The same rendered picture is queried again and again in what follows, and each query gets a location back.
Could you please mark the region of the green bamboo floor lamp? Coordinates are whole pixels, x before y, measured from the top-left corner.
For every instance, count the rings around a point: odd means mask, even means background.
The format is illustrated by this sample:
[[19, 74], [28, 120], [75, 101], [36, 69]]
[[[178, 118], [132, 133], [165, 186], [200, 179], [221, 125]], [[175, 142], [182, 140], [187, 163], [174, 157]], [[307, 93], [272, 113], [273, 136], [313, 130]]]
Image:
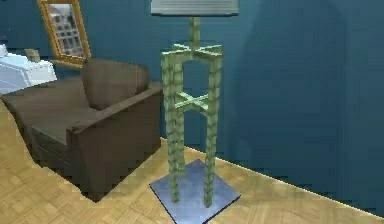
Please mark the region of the green bamboo floor lamp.
[[[189, 41], [161, 53], [168, 174], [150, 188], [174, 224], [207, 224], [240, 194], [215, 173], [223, 47], [201, 44], [200, 19], [236, 16], [238, 0], [151, 0], [150, 13], [190, 19]], [[196, 60], [206, 63], [209, 72], [207, 93], [194, 97], [184, 91], [183, 65]], [[187, 163], [184, 114], [191, 110], [206, 118], [206, 150], [204, 160]]]

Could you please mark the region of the gold framed picture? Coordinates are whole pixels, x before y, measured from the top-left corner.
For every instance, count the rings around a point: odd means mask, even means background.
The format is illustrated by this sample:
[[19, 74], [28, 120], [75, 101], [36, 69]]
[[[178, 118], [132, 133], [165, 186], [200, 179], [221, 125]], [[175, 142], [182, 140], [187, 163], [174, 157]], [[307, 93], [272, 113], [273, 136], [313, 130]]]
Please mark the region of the gold framed picture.
[[91, 57], [79, 0], [36, 0], [54, 53], [53, 64], [81, 69]]

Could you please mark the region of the small brown box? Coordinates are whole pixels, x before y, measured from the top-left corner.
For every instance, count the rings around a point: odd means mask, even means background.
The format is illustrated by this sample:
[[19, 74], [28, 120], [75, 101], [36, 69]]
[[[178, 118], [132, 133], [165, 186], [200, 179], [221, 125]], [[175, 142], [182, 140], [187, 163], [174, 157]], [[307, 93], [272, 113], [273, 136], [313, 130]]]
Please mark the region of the small brown box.
[[25, 54], [27, 59], [31, 62], [38, 63], [41, 61], [40, 54], [37, 49], [25, 49]]

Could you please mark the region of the white cabinet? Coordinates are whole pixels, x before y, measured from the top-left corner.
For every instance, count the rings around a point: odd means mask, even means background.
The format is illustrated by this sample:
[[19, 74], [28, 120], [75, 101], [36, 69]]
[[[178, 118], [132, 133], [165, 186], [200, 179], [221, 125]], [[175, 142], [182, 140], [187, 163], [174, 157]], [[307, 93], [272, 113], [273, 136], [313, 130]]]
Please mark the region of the white cabinet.
[[0, 44], [0, 94], [7, 94], [56, 79], [51, 62], [29, 61], [26, 56], [9, 53], [6, 45]]

